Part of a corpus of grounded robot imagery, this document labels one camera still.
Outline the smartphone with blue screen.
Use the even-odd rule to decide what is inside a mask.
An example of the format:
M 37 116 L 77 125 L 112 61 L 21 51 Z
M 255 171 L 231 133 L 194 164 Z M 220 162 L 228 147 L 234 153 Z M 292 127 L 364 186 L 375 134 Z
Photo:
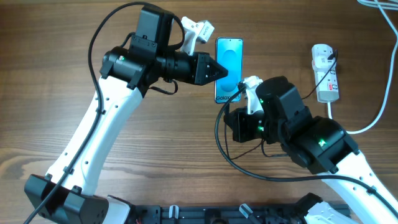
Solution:
M 228 75 L 215 81 L 215 103 L 226 103 L 238 92 L 243 73 L 243 39 L 219 37 L 216 40 L 216 61 L 228 71 Z

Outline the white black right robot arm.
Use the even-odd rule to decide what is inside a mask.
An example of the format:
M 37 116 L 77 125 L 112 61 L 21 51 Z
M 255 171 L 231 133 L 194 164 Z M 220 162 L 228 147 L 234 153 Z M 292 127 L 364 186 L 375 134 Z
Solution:
M 238 91 L 246 95 L 247 106 L 218 114 L 232 129 L 234 141 L 279 143 L 293 163 L 311 173 L 290 181 L 323 181 L 363 223 L 397 223 L 397 200 L 370 168 L 358 144 L 336 121 L 313 117 L 286 77 L 251 76 L 238 83 Z

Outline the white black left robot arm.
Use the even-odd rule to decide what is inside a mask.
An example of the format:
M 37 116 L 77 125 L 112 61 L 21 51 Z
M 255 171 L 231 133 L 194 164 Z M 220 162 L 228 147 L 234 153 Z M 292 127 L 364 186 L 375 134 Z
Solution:
M 45 175 L 32 174 L 24 190 L 33 216 L 56 223 L 138 223 L 137 208 L 117 197 L 95 194 L 104 162 L 124 124 L 148 90 L 163 79 L 203 86 L 227 76 L 208 53 L 197 52 L 214 31 L 148 2 L 137 29 L 105 53 L 95 94 L 81 123 Z

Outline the white USB charger plug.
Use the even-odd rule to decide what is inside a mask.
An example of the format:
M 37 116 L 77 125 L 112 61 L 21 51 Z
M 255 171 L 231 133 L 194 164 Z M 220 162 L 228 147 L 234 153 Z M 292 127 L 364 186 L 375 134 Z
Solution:
M 315 72 L 327 72 L 335 62 L 335 51 L 327 44 L 312 47 L 312 68 Z

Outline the white power strip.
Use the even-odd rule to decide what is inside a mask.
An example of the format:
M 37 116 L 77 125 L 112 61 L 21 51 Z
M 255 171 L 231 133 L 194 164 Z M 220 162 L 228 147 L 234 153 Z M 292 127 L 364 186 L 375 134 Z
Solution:
M 325 77 L 316 88 L 317 100 L 320 103 L 334 102 L 339 99 L 338 79 L 336 70 L 332 69 L 328 75 L 325 72 L 314 72 L 315 84 Z

